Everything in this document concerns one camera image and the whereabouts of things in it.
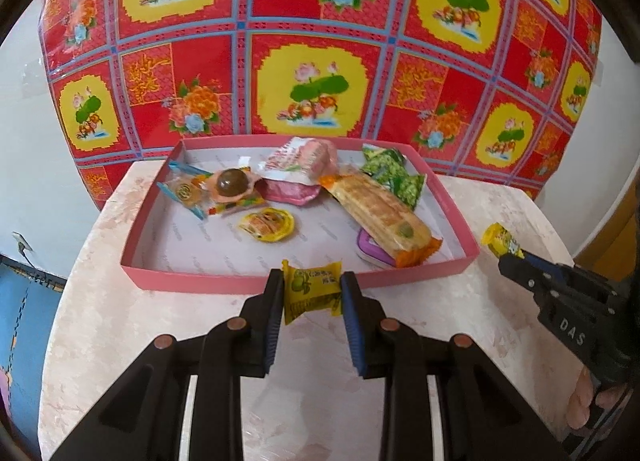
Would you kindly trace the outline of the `right hand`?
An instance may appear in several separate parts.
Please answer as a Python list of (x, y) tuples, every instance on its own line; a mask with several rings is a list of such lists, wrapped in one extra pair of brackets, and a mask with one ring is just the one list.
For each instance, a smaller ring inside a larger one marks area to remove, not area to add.
[(578, 431), (588, 423), (591, 415), (590, 406), (594, 403), (598, 408), (609, 411), (620, 399), (625, 399), (626, 384), (616, 385), (609, 389), (596, 389), (587, 367), (582, 368), (576, 381), (575, 389), (567, 404), (566, 421), (570, 429)]

